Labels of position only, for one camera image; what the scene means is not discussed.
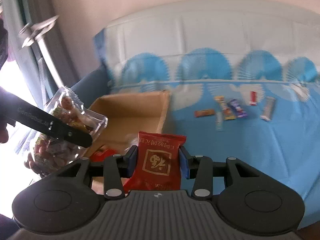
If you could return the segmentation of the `person's left hand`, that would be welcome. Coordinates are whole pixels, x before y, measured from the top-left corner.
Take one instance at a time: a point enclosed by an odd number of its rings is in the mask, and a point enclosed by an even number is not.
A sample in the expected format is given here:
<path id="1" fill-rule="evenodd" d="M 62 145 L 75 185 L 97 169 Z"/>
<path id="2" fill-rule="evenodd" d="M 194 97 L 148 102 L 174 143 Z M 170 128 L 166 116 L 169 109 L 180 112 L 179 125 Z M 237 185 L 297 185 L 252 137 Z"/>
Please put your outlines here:
<path id="1" fill-rule="evenodd" d="M 7 126 L 3 126 L 0 129 L 0 143 L 4 144 L 9 140 Z"/>

